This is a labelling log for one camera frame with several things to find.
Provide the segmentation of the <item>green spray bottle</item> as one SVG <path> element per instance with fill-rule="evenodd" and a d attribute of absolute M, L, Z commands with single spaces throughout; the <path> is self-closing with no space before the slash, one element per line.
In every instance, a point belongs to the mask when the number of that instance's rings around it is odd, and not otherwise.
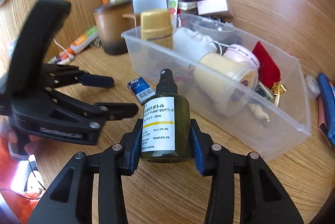
<path fill-rule="evenodd" d="M 179 95 L 173 72 L 163 69 L 155 95 L 144 105 L 141 159 L 156 163 L 192 159 L 189 132 L 189 102 Z"/>

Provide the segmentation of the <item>gold tube bottle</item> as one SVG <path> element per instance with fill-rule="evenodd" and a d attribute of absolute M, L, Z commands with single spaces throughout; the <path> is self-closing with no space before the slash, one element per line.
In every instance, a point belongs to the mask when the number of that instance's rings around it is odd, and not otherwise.
<path fill-rule="evenodd" d="M 147 10 L 140 15 L 141 39 L 173 48 L 173 28 L 167 9 Z"/>

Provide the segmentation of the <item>white drawstring pouch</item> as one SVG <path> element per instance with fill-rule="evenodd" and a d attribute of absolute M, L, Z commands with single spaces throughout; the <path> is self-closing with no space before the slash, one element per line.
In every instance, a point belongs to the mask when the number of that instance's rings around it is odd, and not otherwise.
<path fill-rule="evenodd" d="M 180 27 L 173 34 L 173 50 L 188 59 L 200 61 L 207 54 L 216 54 L 217 46 L 208 35 Z"/>

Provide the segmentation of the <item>cream plastic jar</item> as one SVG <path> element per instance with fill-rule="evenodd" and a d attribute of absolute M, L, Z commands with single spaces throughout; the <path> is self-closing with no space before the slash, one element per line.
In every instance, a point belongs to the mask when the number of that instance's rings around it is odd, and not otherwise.
<path fill-rule="evenodd" d="M 238 113 L 248 96 L 237 88 L 237 84 L 252 90 L 258 80 L 258 71 L 247 62 L 238 63 L 213 53 L 205 55 L 200 63 L 216 72 L 212 74 L 200 67 L 194 69 L 196 84 L 214 101 L 215 110 L 226 116 Z"/>

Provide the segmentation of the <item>pink round case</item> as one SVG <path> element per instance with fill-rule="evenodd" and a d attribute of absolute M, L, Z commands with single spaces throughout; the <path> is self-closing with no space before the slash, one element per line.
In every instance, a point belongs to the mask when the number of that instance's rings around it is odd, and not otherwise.
<path fill-rule="evenodd" d="M 252 68 L 260 69 L 260 62 L 255 54 L 239 44 L 229 45 L 223 56 L 238 63 L 247 62 Z"/>

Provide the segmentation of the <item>orange green marker pen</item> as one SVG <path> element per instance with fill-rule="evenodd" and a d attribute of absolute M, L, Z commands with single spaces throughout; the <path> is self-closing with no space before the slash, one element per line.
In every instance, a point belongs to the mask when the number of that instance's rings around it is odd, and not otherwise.
<path fill-rule="evenodd" d="M 89 46 L 100 46 L 100 38 L 96 26 L 88 29 L 85 33 L 78 37 L 67 49 L 58 44 L 55 39 L 53 41 L 58 47 L 62 49 L 62 52 L 60 52 L 58 57 L 50 59 L 48 64 L 68 65 L 75 59 L 76 55 L 80 54 Z"/>

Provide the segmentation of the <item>blue staples box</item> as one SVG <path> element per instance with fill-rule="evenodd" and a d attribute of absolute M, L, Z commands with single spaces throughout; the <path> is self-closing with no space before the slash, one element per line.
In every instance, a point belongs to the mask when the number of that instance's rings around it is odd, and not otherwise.
<path fill-rule="evenodd" d="M 130 81 L 127 83 L 127 87 L 134 94 L 141 105 L 143 105 L 150 97 L 156 94 L 156 92 L 142 77 Z"/>

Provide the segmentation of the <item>brown mug with lid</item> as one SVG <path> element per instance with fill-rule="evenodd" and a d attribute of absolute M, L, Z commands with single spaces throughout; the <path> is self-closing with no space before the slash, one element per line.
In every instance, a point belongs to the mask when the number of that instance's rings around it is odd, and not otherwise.
<path fill-rule="evenodd" d="M 105 53 L 121 55 L 128 52 L 121 33 L 140 26 L 140 15 L 133 11 L 133 1 L 107 3 L 93 10 L 98 34 Z"/>

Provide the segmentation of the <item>clear plastic storage bin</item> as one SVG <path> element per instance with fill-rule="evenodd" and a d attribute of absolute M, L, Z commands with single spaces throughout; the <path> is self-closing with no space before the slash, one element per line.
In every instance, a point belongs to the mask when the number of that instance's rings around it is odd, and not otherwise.
<path fill-rule="evenodd" d="M 310 137 L 307 88 L 298 59 L 233 26 L 192 14 L 177 16 L 173 49 L 142 40 L 140 28 L 123 33 L 133 70 L 152 84 L 169 69 L 190 107 L 269 161 Z M 228 46 L 252 50 L 261 42 L 280 71 L 286 92 L 258 87 L 258 71 L 224 57 Z"/>

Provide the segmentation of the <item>small dark square packet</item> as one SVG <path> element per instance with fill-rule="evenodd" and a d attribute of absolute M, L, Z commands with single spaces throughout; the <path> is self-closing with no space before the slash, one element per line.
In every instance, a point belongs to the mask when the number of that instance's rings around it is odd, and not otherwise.
<path fill-rule="evenodd" d="M 254 91 L 259 94 L 261 97 L 267 99 L 268 101 L 273 100 L 273 92 L 270 91 L 263 83 L 260 81 L 257 82 L 257 85 L 254 88 Z"/>

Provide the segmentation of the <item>white round container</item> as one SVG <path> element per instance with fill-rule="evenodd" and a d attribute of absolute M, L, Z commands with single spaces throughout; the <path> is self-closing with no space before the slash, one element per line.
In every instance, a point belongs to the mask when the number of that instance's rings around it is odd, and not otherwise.
<path fill-rule="evenodd" d="M 305 84 L 307 86 L 309 98 L 315 100 L 320 95 L 320 88 L 317 80 L 308 74 L 305 77 Z"/>

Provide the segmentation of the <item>blue zipper pouch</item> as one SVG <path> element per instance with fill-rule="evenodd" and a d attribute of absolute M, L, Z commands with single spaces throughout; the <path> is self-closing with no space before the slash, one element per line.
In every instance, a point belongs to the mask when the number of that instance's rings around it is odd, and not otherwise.
<path fill-rule="evenodd" d="M 328 144 L 334 147 L 334 84 L 320 73 L 317 78 L 320 95 L 318 96 L 318 127 Z"/>

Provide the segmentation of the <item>clear bowl of beads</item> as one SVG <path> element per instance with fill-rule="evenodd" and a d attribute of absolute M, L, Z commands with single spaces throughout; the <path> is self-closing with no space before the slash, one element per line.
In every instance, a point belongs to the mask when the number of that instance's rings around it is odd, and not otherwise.
<path fill-rule="evenodd" d="M 213 40 L 223 42 L 231 35 L 235 35 L 235 27 L 230 23 L 222 23 L 208 18 L 195 18 L 190 21 L 192 29 L 209 36 Z"/>

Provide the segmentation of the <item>white small cardboard box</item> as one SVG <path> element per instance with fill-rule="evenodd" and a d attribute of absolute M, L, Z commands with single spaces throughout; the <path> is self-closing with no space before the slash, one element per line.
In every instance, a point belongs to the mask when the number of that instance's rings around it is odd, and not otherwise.
<path fill-rule="evenodd" d="M 198 15 L 221 14 L 230 17 L 227 0 L 200 0 L 197 2 Z"/>

